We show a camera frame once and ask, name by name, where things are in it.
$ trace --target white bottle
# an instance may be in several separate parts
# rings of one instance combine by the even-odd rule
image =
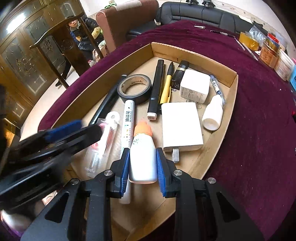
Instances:
[[[130,182],[150,184],[157,181],[156,149],[151,127],[145,121],[135,127],[130,158]]]
[[[210,130],[218,130],[221,125],[223,115],[223,100],[220,95],[213,96],[211,102],[205,109],[204,115],[202,116],[203,126]]]

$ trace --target white floor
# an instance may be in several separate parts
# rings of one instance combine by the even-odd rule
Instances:
[[[68,85],[71,85],[78,79],[78,77],[78,74],[71,66],[66,82],[68,83]],[[56,81],[52,83],[52,85],[44,92],[44,94],[41,96],[41,98],[38,100],[36,105],[31,110],[30,114],[28,115],[27,119],[25,120],[25,123],[21,128],[20,140],[23,140],[37,133],[38,125],[44,117],[44,115],[46,114],[46,112],[66,90],[65,87],[62,85],[60,85],[59,87],[55,87],[57,81],[58,80],[56,79]]]

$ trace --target white power bank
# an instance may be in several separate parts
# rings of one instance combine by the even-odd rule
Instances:
[[[202,130],[195,103],[164,103],[161,112],[165,152],[171,152],[173,148],[190,151],[202,147]]]

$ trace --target metal screw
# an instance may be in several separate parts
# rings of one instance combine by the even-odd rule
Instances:
[[[174,175],[181,176],[183,172],[181,170],[174,170]]]
[[[172,158],[174,163],[178,163],[180,161],[179,148],[173,148]]]
[[[106,170],[106,171],[104,171],[104,175],[105,175],[106,177],[111,176],[112,174],[113,174],[113,172],[112,172],[111,170]]]
[[[207,179],[207,181],[208,181],[210,184],[215,184],[215,183],[216,183],[216,179],[213,178],[213,177],[209,177],[209,178]]]
[[[71,180],[71,184],[72,184],[72,185],[76,185],[77,183],[79,183],[79,179],[78,179],[78,178],[73,178],[73,179]]]

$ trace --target chair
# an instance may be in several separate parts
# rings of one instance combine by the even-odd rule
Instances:
[[[90,68],[86,58],[82,54],[82,52],[79,50],[78,46],[74,42],[67,25],[68,23],[78,19],[81,26],[85,30],[87,36],[89,37],[89,40],[91,41],[92,45],[94,46],[95,50],[97,51],[99,57],[102,59],[104,56],[102,52],[100,51],[99,47],[97,46],[93,36],[91,35],[89,29],[87,28],[85,22],[82,19],[82,16],[85,13],[82,12],[77,16],[67,18],[63,20],[62,22],[56,24],[52,28],[50,28],[48,31],[46,31],[42,37],[33,45],[31,45],[29,48],[37,48],[38,51],[41,53],[41,55],[45,58],[46,62],[48,63],[49,67],[52,69],[52,71],[56,74],[58,80],[60,83],[67,89],[69,85],[64,80],[64,78],[60,75],[58,70],[55,68],[53,63],[50,61],[50,59],[46,56],[46,54],[43,52],[41,48],[41,44],[43,41],[48,37],[52,36],[56,43],[58,44],[61,51],[64,53],[65,57],[68,59],[68,61],[71,63],[71,65],[74,67],[78,75],[82,75],[86,70]]]

